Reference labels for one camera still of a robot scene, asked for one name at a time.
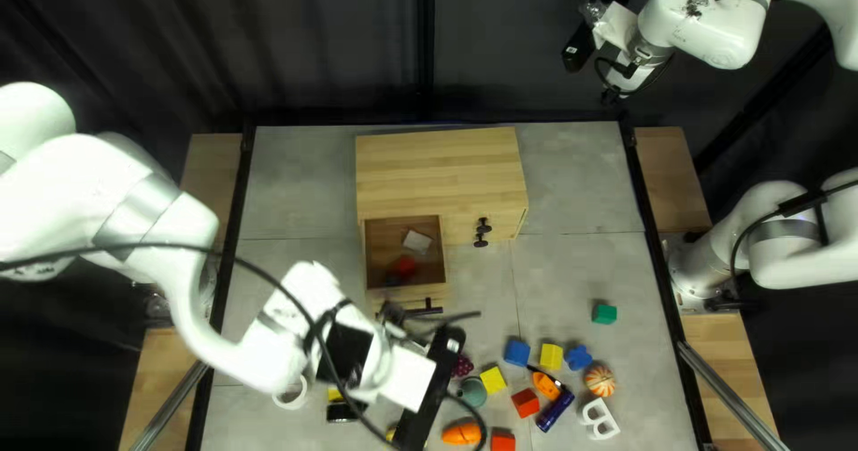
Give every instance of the orange toy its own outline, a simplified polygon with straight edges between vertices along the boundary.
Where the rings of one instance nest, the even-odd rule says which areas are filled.
[[[595,395],[606,398],[614,393],[617,380],[614,378],[614,373],[611,372],[611,369],[598,364],[590,368],[585,375],[585,384],[587,384],[589,390],[593,391]]]
[[[444,430],[441,440],[447,444],[477,444],[482,437],[477,423],[466,423]]]
[[[492,451],[516,451],[516,436],[503,431],[492,431]]]
[[[530,389],[524,389],[512,396],[512,404],[516,405],[516,411],[518,411],[518,416],[521,419],[539,413],[539,400],[536,399],[536,394]]]
[[[556,401],[560,397],[560,388],[558,388],[551,377],[542,374],[542,372],[534,372],[534,386],[548,400]]]

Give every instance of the gray table surface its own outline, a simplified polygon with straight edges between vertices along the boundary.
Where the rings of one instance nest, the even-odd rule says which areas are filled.
[[[512,430],[519,451],[696,449],[618,126],[614,122],[514,126],[530,198],[520,236],[483,249],[445,248],[452,293],[445,311],[483,312],[480,319],[462,322],[465,353],[478,370],[497,363],[508,384],[480,408],[481,415],[490,427]],[[366,309],[356,226],[354,137],[395,130],[259,128],[239,256],[276,277],[295,261],[315,259],[331,268],[347,296]],[[224,335],[239,340],[271,292],[236,269]],[[599,300],[618,307],[614,325],[590,322],[592,305]],[[531,345],[534,364],[543,341],[585,344],[617,376],[617,391],[606,403],[622,432],[608,441],[591,441],[572,409],[547,434],[535,427],[534,417],[520,419],[509,396],[532,385],[530,373],[502,360],[509,337]],[[591,399],[580,372],[564,367],[555,374],[576,394],[573,407]],[[313,387],[301,411],[287,412],[275,407],[270,396],[215,375],[202,447],[382,449],[360,424],[325,423],[325,390],[324,385]],[[400,414],[401,409],[388,402],[367,412],[385,429]],[[468,448],[440,441],[445,424],[464,416],[454,404],[444,404],[428,449]]]

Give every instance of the open drawer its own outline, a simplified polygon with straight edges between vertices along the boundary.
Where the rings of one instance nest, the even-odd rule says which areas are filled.
[[[379,218],[363,222],[366,291],[373,310],[384,300],[404,308],[439,305],[447,294],[441,220],[437,215]],[[409,231],[432,239],[425,253],[403,247]]]

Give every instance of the wooden box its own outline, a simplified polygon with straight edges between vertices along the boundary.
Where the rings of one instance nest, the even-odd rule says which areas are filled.
[[[438,215],[447,245],[518,235],[528,210],[514,127],[359,136],[357,207],[365,220]]]

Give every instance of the white tape roll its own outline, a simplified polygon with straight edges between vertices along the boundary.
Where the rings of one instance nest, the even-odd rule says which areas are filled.
[[[277,407],[294,411],[304,406],[304,403],[307,402],[307,388],[309,386],[307,385],[307,379],[303,375],[300,375],[300,378],[300,384],[290,384],[285,392],[271,395],[271,400],[273,400]]]

